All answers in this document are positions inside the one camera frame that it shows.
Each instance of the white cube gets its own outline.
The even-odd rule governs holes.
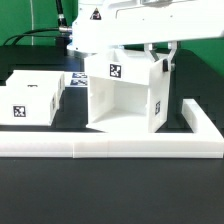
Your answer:
[[[50,126],[56,98],[52,89],[0,87],[0,124]]]
[[[64,72],[14,70],[6,80],[6,85],[14,88],[51,88],[56,92],[56,107],[59,109],[59,101],[65,89]]]

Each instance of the warning label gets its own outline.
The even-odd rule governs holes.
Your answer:
[[[98,8],[96,8],[93,12],[93,14],[91,15],[90,17],[91,20],[101,20],[101,15],[100,15],[100,12],[98,10]]]

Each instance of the black cable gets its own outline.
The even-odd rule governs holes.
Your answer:
[[[10,40],[14,39],[14,38],[23,38],[23,37],[57,37],[57,36],[51,36],[51,35],[35,35],[35,34],[20,34],[20,35],[14,35],[12,37],[9,37],[7,40],[5,40],[5,42],[2,44],[3,46],[5,46]]]
[[[58,26],[67,26],[66,18],[64,17],[64,12],[62,8],[61,0],[56,0],[56,7],[58,12]]]
[[[57,7],[58,14],[64,14],[61,0],[56,0],[56,7]]]
[[[42,29],[35,29],[35,30],[27,31],[21,35],[17,35],[18,37],[12,42],[12,45],[16,45],[17,42],[19,42],[24,36],[26,36],[26,34],[41,33],[41,32],[48,32],[48,31],[59,31],[59,28],[58,27],[42,28]]]

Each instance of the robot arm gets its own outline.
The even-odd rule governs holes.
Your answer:
[[[220,38],[222,4],[221,0],[80,0],[68,49],[97,53],[115,45]]]

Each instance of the white plastic block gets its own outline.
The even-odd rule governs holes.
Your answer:
[[[56,100],[52,88],[0,87],[0,124],[51,125],[57,110]]]
[[[223,158],[224,151],[223,139],[200,134],[0,132],[0,136],[1,157]]]
[[[6,86],[13,88],[52,88],[56,92],[56,106],[59,109],[59,101],[65,89],[64,72],[62,71],[33,71],[14,70],[6,80]]]
[[[184,99],[182,114],[194,133],[222,137],[194,99]]]
[[[167,120],[170,72],[163,59],[113,49],[85,59],[88,125],[105,132],[155,132]]]

